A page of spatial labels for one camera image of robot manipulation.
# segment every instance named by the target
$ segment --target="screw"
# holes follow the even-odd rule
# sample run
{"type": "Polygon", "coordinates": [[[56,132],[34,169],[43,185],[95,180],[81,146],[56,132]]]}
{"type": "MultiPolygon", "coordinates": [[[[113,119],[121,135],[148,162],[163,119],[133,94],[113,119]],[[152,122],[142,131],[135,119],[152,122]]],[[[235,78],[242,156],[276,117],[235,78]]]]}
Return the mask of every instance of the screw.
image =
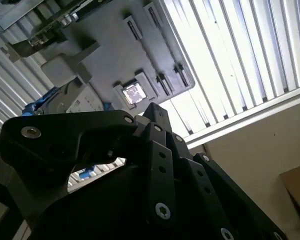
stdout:
{"type": "Polygon", "coordinates": [[[202,155],[202,157],[204,158],[204,160],[205,160],[206,162],[210,162],[210,159],[209,159],[206,155],[202,155]]]}
{"type": "Polygon", "coordinates": [[[277,232],[273,232],[273,234],[275,235],[276,239],[283,240],[282,237],[277,232]]]}
{"type": "Polygon", "coordinates": [[[133,122],[133,120],[130,117],[128,117],[128,116],[125,116],[124,120],[126,120],[130,124],[133,122]]]}
{"type": "Polygon", "coordinates": [[[41,131],[34,126],[25,126],[21,129],[21,135],[27,139],[37,139],[41,136],[41,131]]]}
{"type": "Polygon", "coordinates": [[[225,240],[234,240],[234,236],[232,236],[231,232],[226,228],[221,228],[221,234],[225,240]]]}
{"type": "Polygon", "coordinates": [[[175,139],[177,139],[179,142],[182,142],[182,138],[178,135],[175,136],[175,139]]]}
{"type": "Polygon", "coordinates": [[[155,205],[155,213],[163,220],[169,220],[171,217],[170,209],[162,202],[155,205]]]}
{"type": "Polygon", "coordinates": [[[155,130],[157,130],[157,131],[159,131],[159,132],[162,131],[161,127],[159,127],[159,126],[157,126],[157,125],[154,125],[154,128],[155,128],[155,130]]]}

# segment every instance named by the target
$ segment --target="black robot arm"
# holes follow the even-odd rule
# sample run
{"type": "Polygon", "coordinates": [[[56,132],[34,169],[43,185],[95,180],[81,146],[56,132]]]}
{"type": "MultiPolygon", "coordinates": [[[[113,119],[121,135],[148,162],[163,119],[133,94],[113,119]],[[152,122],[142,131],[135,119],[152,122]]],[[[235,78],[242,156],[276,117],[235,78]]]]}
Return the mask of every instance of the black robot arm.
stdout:
{"type": "Polygon", "coordinates": [[[29,239],[127,236],[286,240],[204,152],[192,156],[152,103],[115,111],[21,116],[0,134],[0,202],[21,213],[29,239]],[[126,164],[69,194],[72,172],[126,164]]]}

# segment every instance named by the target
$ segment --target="beige wall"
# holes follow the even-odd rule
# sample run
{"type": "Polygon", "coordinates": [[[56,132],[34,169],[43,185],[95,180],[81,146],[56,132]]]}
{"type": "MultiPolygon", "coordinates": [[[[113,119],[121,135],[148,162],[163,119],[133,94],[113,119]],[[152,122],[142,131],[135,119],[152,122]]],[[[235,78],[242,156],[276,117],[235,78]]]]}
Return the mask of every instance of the beige wall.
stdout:
{"type": "Polygon", "coordinates": [[[300,105],[206,144],[212,158],[290,239],[300,220],[279,174],[300,166],[300,105]]]}

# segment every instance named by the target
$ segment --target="black metal link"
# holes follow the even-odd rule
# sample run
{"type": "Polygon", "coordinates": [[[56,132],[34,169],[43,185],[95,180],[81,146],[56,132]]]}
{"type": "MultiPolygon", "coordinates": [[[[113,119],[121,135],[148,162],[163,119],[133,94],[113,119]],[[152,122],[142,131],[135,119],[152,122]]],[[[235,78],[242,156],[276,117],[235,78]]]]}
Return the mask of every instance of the black metal link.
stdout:
{"type": "Polygon", "coordinates": [[[286,235],[211,157],[199,152],[193,160],[206,170],[232,226],[240,231],[243,239],[278,240],[274,234],[277,233],[287,240],[286,235]]]}

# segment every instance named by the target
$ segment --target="corrugated metal wall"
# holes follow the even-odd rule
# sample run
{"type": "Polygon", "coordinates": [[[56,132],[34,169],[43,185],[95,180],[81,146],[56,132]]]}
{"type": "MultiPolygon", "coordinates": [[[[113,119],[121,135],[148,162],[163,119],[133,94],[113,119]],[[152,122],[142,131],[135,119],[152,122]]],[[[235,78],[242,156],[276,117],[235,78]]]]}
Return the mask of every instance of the corrugated metal wall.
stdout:
{"type": "MultiPolygon", "coordinates": [[[[187,142],[258,114],[264,102],[299,94],[300,0],[156,1],[196,79],[193,89],[161,104],[187,142]]],[[[48,0],[0,34],[0,129],[52,87],[40,53],[12,63],[1,48],[25,40],[59,9],[48,0]]]]}
{"type": "MultiPolygon", "coordinates": [[[[53,1],[41,4],[38,9],[50,15],[52,9],[58,10],[53,1]]],[[[33,27],[40,23],[38,15],[32,11],[0,33],[0,129],[7,119],[20,116],[25,105],[37,100],[53,87],[41,71],[40,66],[46,60],[40,53],[13,63],[1,50],[6,48],[6,43],[14,44],[27,39],[33,27]]]]}

